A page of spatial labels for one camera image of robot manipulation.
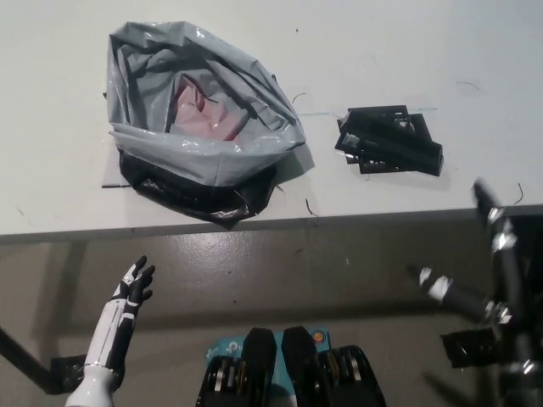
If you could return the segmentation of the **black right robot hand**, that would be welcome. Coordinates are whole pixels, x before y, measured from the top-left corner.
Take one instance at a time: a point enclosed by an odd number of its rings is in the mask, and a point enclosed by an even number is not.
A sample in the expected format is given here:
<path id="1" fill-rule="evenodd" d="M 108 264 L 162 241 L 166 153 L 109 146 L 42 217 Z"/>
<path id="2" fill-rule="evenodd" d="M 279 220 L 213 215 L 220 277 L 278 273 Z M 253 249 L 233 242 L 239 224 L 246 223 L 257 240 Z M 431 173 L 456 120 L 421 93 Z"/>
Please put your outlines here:
<path id="1" fill-rule="evenodd" d="M 442 337 L 451 366 L 461 369 L 498 365 L 497 387 L 502 405 L 540 406 L 542 336 L 536 296 L 518 254 L 518 234 L 482 180 L 474 182 L 473 195 L 490 240 L 493 294 L 467 287 L 429 266 L 410 265 L 407 271 L 433 301 L 477 324 L 474 330 Z"/>

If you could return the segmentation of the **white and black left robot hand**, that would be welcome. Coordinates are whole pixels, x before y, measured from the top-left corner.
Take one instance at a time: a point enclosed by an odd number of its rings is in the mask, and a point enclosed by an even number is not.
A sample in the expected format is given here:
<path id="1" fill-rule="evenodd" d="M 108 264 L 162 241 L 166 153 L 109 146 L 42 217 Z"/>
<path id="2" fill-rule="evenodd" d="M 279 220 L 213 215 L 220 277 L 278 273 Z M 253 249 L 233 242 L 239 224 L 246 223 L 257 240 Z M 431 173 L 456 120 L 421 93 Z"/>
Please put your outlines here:
<path id="1" fill-rule="evenodd" d="M 146 263 L 145 255 L 133 263 L 105 304 L 85 365 L 100 366 L 113 372 L 124 368 L 138 311 L 153 295 L 149 286 L 154 279 L 155 266 L 147 267 Z"/>

